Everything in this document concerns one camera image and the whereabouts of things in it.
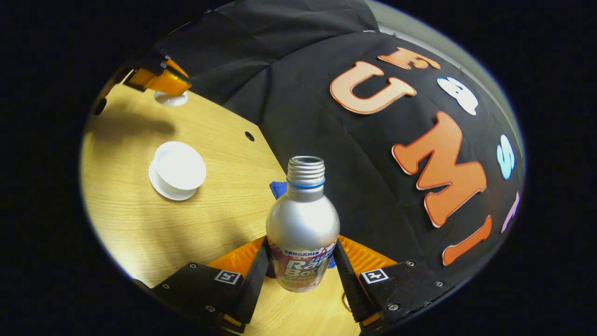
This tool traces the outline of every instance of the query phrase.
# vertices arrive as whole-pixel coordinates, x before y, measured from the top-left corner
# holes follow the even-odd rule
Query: wooden table
[[[257,125],[191,92],[176,107],[153,94],[115,86],[104,112],[90,117],[81,149],[90,221],[122,269],[149,287],[188,262],[208,264],[265,235],[275,201],[269,184],[285,180]],[[153,155],[168,141],[192,146],[207,167],[205,182],[185,201],[161,196],[149,182]],[[358,335],[343,292],[336,268],[303,294],[266,278],[245,335]]]

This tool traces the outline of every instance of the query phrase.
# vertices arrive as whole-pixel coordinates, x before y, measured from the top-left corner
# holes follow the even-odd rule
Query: bottle label
[[[293,292],[308,292],[317,287],[328,268],[336,242],[315,251],[296,251],[267,240],[276,278],[282,287]]]

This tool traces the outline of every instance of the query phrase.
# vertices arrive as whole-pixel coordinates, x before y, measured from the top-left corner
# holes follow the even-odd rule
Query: black fabric
[[[186,35],[164,42],[173,58],[193,73],[193,90],[257,123],[284,169],[294,155],[322,157],[325,194],[338,210],[342,235],[399,262],[424,262],[450,283],[460,283],[477,272],[507,236],[509,230],[500,234],[502,223],[516,192],[522,192],[524,159],[514,116],[504,115],[472,79],[439,56],[385,33],[364,32],[377,28],[374,21],[364,20],[371,18],[369,10],[353,16],[352,10],[326,2],[326,8],[306,14],[311,2],[293,2],[294,10],[282,14],[279,9],[288,3],[264,3],[264,7],[252,6],[250,1],[230,4],[209,21],[234,29],[206,32],[197,25]],[[361,7],[355,4],[349,3],[351,8]],[[318,33],[312,35],[312,29]],[[197,48],[191,36],[205,45]],[[397,47],[430,57],[441,69],[406,70],[377,58]],[[333,99],[330,84],[357,61],[384,71],[383,76],[357,85],[353,91],[357,96],[373,95],[387,86],[389,77],[413,86],[416,96],[404,96],[372,115],[348,111]],[[473,92],[479,101],[476,116],[465,112],[438,86],[440,77],[456,78]],[[429,131],[438,111],[446,112],[462,130],[456,163],[479,161],[487,176],[487,189],[468,200],[439,229],[431,224],[423,199],[444,187],[416,188],[429,158],[420,162],[417,174],[409,176],[390,153],[394,144],[408,145]],[[502,134],[516,156],[507,181],[496,159]],[[444,249],[473,234],[488,215],[493,219],[489,238],[449,267],[443,266]]]

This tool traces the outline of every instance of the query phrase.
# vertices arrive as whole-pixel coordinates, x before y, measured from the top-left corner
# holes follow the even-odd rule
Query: bottle neck
[[[290,200],[298,202],[313,202],[319,200],[323,196],[323,185],[312,189],[302,189],[293,185],[292,183],[287,183],[286,197],[288,197]]]

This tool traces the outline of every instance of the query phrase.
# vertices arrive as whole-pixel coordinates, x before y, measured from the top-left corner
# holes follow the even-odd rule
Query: hole
[[[251,140],[251,141],[255,141],[255,138],[253,137],[253,135],[249,132],[245,132],[245,135],[247,136],[247,139]]]

